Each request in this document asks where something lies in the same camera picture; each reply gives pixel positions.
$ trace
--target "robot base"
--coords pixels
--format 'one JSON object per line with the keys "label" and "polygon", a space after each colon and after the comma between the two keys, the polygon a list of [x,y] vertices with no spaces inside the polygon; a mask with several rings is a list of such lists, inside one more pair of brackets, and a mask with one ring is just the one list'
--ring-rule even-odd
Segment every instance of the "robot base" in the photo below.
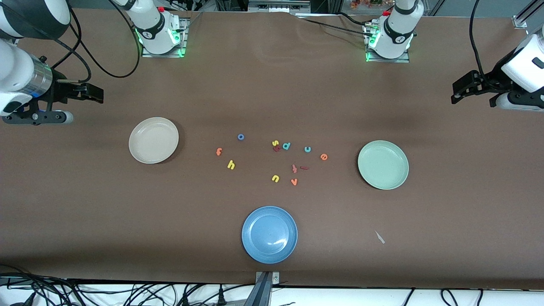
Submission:
{"label": "robot base", "polygon": [[[378,30],[379,22],[377,19],[372,20],[372,22],[367,22],[363,28],[363,33],[370,33],[372,35],[376,34]],[[382,62],[382,63],[409,63],[410,57],[408,55],[408,50],[404,51],[403,55],[398,58],[384,58],[379,56],[376,51],[369,47],[370,41],[374,39],[373,36],[364,36],[364,48],[366,49],[367,62]]]}
{"label": "robot base", "polygon": [[142,57],[158,57],[158,58],[180,58],[185,57],[185,51],[187,49],[187,39],[189,38],[189,24],[190,18],[180,18],[179,33],[173,34],[174,39],[179,39],[180,43],[176,45],[172,50],[163,54],[154,54],[149,52],[146,48],[142,50]]}

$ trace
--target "brown table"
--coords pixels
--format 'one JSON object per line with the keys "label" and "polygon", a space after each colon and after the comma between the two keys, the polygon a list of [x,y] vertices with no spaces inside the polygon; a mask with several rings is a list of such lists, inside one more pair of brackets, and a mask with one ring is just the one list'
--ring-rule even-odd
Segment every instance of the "brown table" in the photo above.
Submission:
{"label": "brown table", "polygon": [[[128,71],[134,42],[117,12],[76,12],[94,55]],[[452,83],[476,67],[467,28],[423,18],[410,64],[366,63],[356,34],[288,14],[205,13],[183,59],[144,58],[125,79],[92,65],[103,105],[57,105],[72,125],[0,125],[0,261],[70,278],[246,283],[277,270],[292,285],[541,289],[544,115],[492,109],[490,95],[450,104]],[[489,71],[524,32],[478,19],[475,37]],[[50,63],[64,54],[50,41],[20,45]],[[59,70],[84,76],[73,56]],[[155,116],[176,123],[180,146],[141,164],[128,136]],[[275,139],[291,148],[275,153]],[[408,156],[398,189],[358,173],[359,150],[376,139]],[[293,175],[293,163],[310,170]],[[272,266],[240,240],[264,205],[299,228],[294,253]]]}

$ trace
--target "blue plate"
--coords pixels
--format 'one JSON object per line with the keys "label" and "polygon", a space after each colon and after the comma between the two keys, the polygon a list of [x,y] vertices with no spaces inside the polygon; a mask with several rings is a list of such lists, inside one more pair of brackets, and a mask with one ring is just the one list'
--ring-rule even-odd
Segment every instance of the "blue plate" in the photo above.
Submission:
{"label": "blue plate", "polygon": [[277,264],[288,258],[297,239],[295,220],[276,206],[257,208],[242,227],[242,243],[246,252],[263,264]]}

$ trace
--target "white floor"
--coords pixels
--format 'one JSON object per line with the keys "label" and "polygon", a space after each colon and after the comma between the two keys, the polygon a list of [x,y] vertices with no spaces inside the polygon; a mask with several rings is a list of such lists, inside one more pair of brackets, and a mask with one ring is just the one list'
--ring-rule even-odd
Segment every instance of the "white floor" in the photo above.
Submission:
{"label": "white floor", "polygon": [[[152,288],[157,289],[163,285],[157,285]],[[181,298],[185,285],[175,285],[177,299]],[[85,290],[93,291],[122,291],[130,290],[132,285],[84,285]],[[191,305],[204,301],[208,297],[218,292],[218,285],[206,285],[195,291],[190,297]],[[252,286],[241,287],[225,292],[227,301],[244,300],[249,295]],[[409,289],[273,289],[270,306],[282,306],[293,303],[293,306],[401,306],[410,292]],[[14,303],[24,302],[30,295],[30,290],[7,289],[0,287],[0,306],[9,306]],[[452,290],[459,306],[475,306],[479,291],[478,290]],[[95,295],[87,294],[94,302],[103,306],[122,306],[129,296],[129,292],[115,295]],[[164,298],[166,304],[174,303],[174,290],[169,287],[157,295]],[[142,294],[131,305],[137,305],[149,294]],[[53,295],[50,295],[53,301],[58,301]],[[449,304],[455,305],[446,294]],[[207,304],[212,305],[217,302],[217,298],[211,299]],[[162,306],[162,302],[153,299],[144,303],[145,306]],[[408,306],[447,306],[440,297],[440,290],[420,289],[416,290]],[[541,291],[506,291],[506,290],[485,290],[480,306],[543,306],[544,292]],[[46,306],[45,300],[37,297],[33,306]]]}

